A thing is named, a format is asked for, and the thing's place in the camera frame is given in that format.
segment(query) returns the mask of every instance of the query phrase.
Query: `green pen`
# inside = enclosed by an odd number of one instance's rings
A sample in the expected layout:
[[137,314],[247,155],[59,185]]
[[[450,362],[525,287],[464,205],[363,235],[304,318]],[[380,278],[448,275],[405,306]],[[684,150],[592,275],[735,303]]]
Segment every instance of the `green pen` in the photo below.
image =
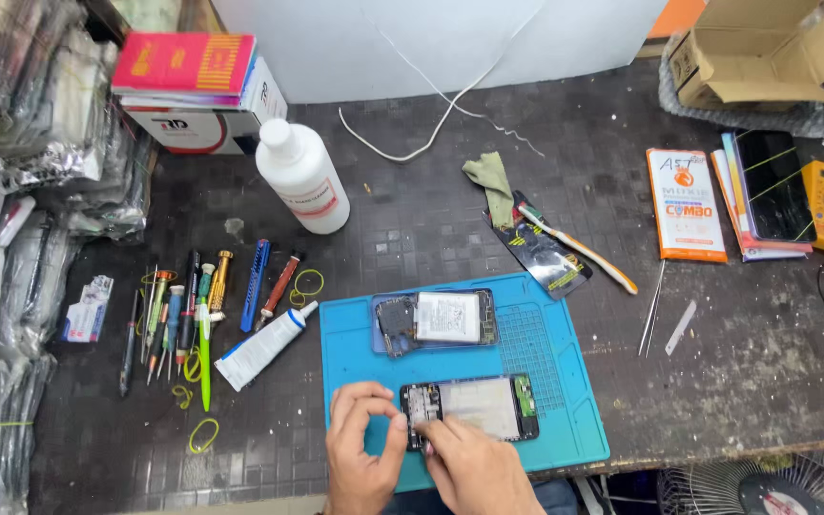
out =
[[199,361],[202,368],[202,408],[209,411],[209,403],[212,400],[212,381],[209,381],[209,335],[212,332],[212,320],[209,315],[209,305],[205,303],[205,298],[200,298],[199,304]]

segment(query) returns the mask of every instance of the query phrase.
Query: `cardboard box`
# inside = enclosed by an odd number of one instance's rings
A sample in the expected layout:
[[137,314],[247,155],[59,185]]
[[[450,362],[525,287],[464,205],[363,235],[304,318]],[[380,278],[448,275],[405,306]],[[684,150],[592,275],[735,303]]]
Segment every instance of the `cardboard box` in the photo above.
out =
[[255,154],[259,127],[288,114],[285,98],[262,58],[247,94],[237,106],[193,105],[184,101],[123,97],[123,109],[175,154]]
[[781,111],[824,102],[824,18],[802,29],[819,0],[711,0],[669,56],[680,103]]

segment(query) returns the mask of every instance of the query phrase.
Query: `workbench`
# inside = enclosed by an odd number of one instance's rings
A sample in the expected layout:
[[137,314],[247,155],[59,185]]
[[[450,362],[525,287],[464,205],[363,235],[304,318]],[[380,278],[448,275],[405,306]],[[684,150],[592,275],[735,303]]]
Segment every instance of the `workbench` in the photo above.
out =
[[[144,369],[136,365],[130,396],[118,396],[132,291],[148,265],[182,269],[191,247],[211,262],[218,250],[233,251],[228,320],[213,334],[214,360],[244,337],[239,322],[260,237],[275,244],[267,294],[292,246],[308,252],[302,268],[326,277],[317,300],[521,271],[483,221],[483,190],[461,172],[465,160],[494,150],[512,188],[524,191],[551,225],[608,257],[640,289],[630,296],[596,269],[566,298],[612,455],[546,474],[612,473],[824,447],[824,305],[816,288],[824,254],[741,263],[722,199],[730,262],[667,264],[650,356],[636,357],[659,267],[645,151],[721,147],[719,127],[660,108],[657,64],[636,62],[464,97],[464,108],[515,127],[544,158],[483,120],[452,113],[428,152],[397,165],[362,146],[337,114],[342,107],[372,144],[406,154],[425,144],[446,109],[437,95],[292,105],[289,118],[321,134],[350,197],[348,224],[326,237],[300,228],[260,179],[253,157],[163,155],[144,244],[93,242],[72,268],[67,300],[77,301],[95,275],[116,284],[100,342],[50,346],[60,365],[35,425],[32,512],[167,510],[324,493],[317,315],[252,388],[235,393],[212,370],[209,416],[221,430],[209,451],[192,454],[189,435],[206,416],[198,385],[185,412],[175,406],[166,380],[146,388]],[[804,162],[824,158],[815,140],[800,141],[798,151]],[[225,222],[235,218],[243,220],[243,230],[233,221],[227,231]],[[690,324],[694,336],[687,332],[668,357],[663,347],[691,299],[699,306]]]

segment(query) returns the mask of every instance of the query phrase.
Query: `white box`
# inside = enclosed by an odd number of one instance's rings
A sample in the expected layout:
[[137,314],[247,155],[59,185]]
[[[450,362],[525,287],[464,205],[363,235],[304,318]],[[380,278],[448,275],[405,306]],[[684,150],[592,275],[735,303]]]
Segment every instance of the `white box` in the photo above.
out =
[[175,154],[255,154],[260,125],[288,114],[285,98],[263,58],[257,58],[245,98],[238,106],[210,107],[143,95],[125,95],[120,102],[136,122]]

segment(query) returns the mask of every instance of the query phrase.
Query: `green cloth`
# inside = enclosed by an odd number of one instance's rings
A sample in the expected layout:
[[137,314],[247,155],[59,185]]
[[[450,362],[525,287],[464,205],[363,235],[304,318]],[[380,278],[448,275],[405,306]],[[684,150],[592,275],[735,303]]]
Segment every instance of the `green cloth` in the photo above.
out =
[[511,185],[507,183],[505,165],[497,152],[483,154],[478,161],[466,161],[463,171],[470,181],[485,188],[488,199],[488,211],[492,214],[492,225],[498,229],[514,226],[514,195]]

